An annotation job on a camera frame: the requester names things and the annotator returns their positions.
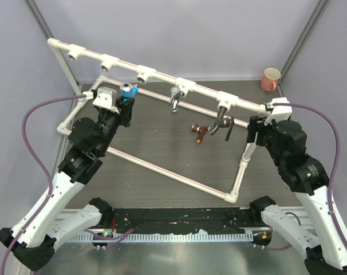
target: gray wood tabletop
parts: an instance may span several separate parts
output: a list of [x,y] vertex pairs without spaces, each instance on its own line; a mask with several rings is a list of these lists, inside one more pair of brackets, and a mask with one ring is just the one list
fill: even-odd
[[[277,91],[264,92],[259,81],[206,81],[206,87],[235,94],[258,104],[279,97]],[[142,88],[170,96],[170,86],[163,82],[142,85]],[[183,101],[217,111],[218,102],[197,93],[189,93]],[[251,111],[231,108],[228,113],[248,121]],[[89,102],[76,116],[96,120],[97,111]],[[223,192],[230,192],[240,157],[246,146],[247,130],[235,126],[230,140],[224,141],[226,129],[214,136],[206,135],[197,145],[192,124],[212,125],[214,118],[179,108],[171,113],[170,106],[160,100],[138,94],[129,128],[120,127],[111,146],[182,176]],[[231,204],[210,194],[177,182],[164,175],[107,154],[103,165],[88,185],[67,205],[83,208],[91,198],[100,197],[113,207],[220,207]],[[280,179],[266,149],[257,148],[251,158],[234,206],[246,207],[251,201],[268,195],[281,206],[300,203]]]

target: mug handle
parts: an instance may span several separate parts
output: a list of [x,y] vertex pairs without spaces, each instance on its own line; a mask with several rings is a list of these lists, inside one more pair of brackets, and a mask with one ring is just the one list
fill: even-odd
[[271,89],[270,88],[266,89],[268,92],[274,91],[276,89],[276,87],[277,87],[277,83],[275,81],[273,81],[271,84],[273,85],[273,87]]

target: mug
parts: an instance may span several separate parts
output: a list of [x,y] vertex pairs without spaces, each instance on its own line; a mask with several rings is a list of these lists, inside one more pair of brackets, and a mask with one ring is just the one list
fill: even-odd
[[279,78],[281,78],[280,71],[275,68],[267,68],[261,79],[260,87],[267,92],[274,91],[277,88]]

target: toothed linear rail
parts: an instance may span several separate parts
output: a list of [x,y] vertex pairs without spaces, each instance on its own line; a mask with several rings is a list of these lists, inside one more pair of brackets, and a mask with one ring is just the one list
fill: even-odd
[[[122,243],[173,243],[173,242],[252,242],[253,232],[245,231],[244,234],[211,234],[199,231],[197,234],[187,235],[161,235],[161,234],[131,234]],[[108,243],[114,241],[94,240],[93,236],[87,232],[75,235],[68,243]]]

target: robotic arm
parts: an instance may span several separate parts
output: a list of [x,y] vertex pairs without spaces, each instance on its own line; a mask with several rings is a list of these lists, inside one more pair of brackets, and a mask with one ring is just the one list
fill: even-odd
[[[271,111],[268,118],[250,118],[247,142],[256,142],[268,150],[282,180],[307,211],[318,237],[291,220],[269,197],[250,203],[253,218],[279,231],[300,253],[311,275],[347,274],[347,249],[338,236],[328,208],[326,171],[317,159],[306,153],[307,135],[300,124],[288,117],[277,119],[282,113],[288,113],[287,109],[272,104],[267,107],[267,111]],[[347,239],[347,229],[336,206],[334,213]]]
[[55,223],[55,219],[100,168],[102,161],[99,158],[105,156],[118,127],[130,126],[138,88],[125,83],[120,90],[120,97],[109,88],[84,93],[87,99],[94,98],[93,105],[98,111],[97,122],[84,117],[73,124],[68,137],[73,147],[58,166],[58,173],[53,178],[52,194],[49,195],[46,190],[20,222],[12,228],[0,230],[0,241],[9,247],[45,198],[50,196],[11,249],[15,257],[32,271],[45,266],[55,251],[74,235],[91,226],[106,227],[111,223],[113,209],[100,198],[92,199],[83,209],[60,223]]

